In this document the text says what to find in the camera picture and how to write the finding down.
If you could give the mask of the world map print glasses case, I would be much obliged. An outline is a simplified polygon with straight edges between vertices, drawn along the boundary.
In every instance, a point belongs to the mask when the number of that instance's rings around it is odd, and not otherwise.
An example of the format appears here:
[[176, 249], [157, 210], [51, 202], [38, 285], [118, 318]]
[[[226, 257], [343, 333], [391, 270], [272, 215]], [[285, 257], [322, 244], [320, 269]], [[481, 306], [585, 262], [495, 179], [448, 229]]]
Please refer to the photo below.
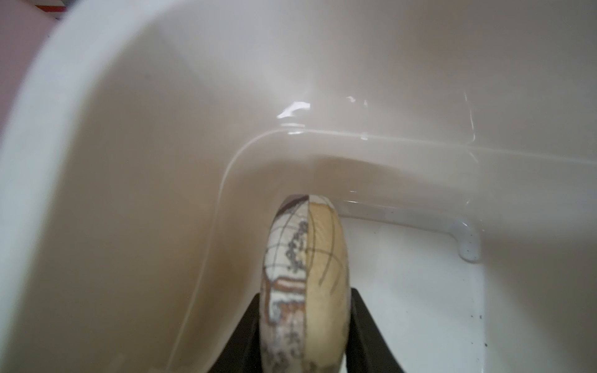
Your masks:
[[260, 293], [265, 372], [339, 372], [351, 320], [348, 249], [331, 201], [295, 195], [281, 205], [264, 253]]

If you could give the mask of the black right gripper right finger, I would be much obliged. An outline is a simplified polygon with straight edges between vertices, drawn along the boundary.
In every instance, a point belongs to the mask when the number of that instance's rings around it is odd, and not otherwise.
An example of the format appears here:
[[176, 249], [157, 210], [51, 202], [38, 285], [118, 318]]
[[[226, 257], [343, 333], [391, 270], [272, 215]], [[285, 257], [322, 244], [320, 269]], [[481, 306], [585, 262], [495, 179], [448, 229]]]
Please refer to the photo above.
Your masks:
[[351, 289], [351, 321], [345, 350], [348, 373], [405, 373], [376, 325], [362, 296]]

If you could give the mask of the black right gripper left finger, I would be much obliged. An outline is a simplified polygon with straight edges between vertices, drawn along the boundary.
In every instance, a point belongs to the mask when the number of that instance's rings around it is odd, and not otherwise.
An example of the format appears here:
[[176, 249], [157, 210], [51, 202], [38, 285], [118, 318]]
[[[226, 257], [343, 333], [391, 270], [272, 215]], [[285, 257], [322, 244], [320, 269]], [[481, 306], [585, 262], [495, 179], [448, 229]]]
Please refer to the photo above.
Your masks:
[[255, 295], [208, 373], [261, 373], [260, 296]]

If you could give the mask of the cream plastic storage box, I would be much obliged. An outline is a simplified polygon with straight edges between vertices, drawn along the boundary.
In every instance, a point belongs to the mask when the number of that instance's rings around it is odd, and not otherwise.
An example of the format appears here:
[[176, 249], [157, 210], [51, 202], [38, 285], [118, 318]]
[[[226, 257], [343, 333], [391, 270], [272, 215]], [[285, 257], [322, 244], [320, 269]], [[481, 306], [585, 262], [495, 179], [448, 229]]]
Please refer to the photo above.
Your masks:
[[79, 1], [1, 142], [1, 370], [207, 372], [293, 194], [408, 372], [596, 370], [594, 1]]

